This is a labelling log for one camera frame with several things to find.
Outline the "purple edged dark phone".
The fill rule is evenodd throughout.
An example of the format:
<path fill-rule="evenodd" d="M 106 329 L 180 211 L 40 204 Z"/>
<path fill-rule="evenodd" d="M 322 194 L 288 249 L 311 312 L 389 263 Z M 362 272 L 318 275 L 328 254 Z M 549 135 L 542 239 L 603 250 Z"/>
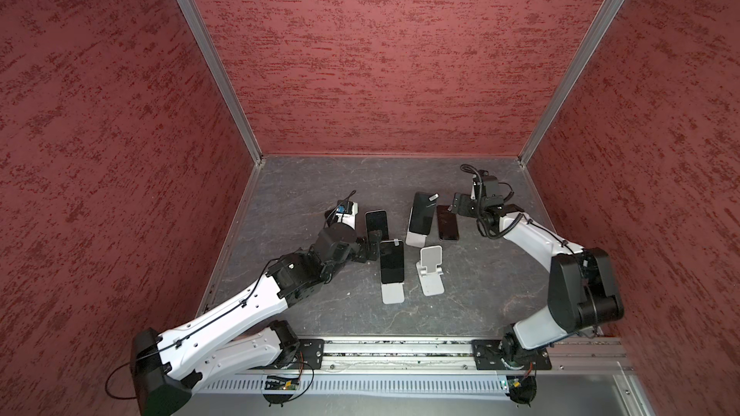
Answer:
<path fill-rule="evenodd" d="M 457 215 L 451 212 L 446 205 L 437 206 L 437 230 L 439 239 L 443 241 L 460 240 Z"/>

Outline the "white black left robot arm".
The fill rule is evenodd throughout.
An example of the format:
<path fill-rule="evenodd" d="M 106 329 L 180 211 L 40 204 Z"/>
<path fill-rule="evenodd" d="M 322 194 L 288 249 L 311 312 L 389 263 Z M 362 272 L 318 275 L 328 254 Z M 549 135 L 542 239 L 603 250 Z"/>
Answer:
<path fill-rule="evenodd" d="M 310 248 L 270 260 L 252 285 L 202 316 L 138 333 L 129 370 L 141 414 L 173 415 L 219 377 L 289 365 L 300 341 L 277 315 L 319 292 L 346 263 L 376 260 L 382 236 L 373 230 L 360 237 L 334 223 Z"/>

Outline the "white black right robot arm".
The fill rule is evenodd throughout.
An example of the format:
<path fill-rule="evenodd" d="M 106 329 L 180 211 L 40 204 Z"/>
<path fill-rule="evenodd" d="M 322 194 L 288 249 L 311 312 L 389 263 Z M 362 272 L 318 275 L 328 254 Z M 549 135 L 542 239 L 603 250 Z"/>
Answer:
<path fill-rule="evenodd" d="M 487 171 L 470 164 L 461 171 L 472 176 L 471 192 L 455 194 L 450 211 L 474 219 L 481 236 L 517 245 L 548 273 L 547 305 L 506 329 L 493 353 L 497 361 L 512 370 L 529 368 L 548 346 L 624 317 L 607 252 L 584 248 L 537 223 L 512 203 L 513 190 L 505 196 L 493 192 L 502 183 Z"/>

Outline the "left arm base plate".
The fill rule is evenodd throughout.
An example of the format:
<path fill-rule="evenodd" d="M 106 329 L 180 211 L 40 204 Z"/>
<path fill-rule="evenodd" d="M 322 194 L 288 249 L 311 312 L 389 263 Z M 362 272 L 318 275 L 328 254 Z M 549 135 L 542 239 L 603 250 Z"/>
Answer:
<path fill-rule="evenodd" d="M 300 338 L 299 341 L 299 348 L 290 368 L 295 370 L 306 369 L 306 365 L 301 365 L 301 362 L 306 362 L 310 365 L 310 369 L 320 370 L 326 341 L 318 338 Z"/>

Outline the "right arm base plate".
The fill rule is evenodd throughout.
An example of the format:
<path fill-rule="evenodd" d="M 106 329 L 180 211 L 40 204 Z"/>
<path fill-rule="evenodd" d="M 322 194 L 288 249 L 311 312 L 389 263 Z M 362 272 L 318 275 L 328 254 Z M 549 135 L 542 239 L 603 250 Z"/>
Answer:
<path fill-rule="evenodd" d="M 526 350 L 514 336 L 500 340 L 473 340 L 472 356 L 478 371 L 550 371 L 546 348 Z"/>

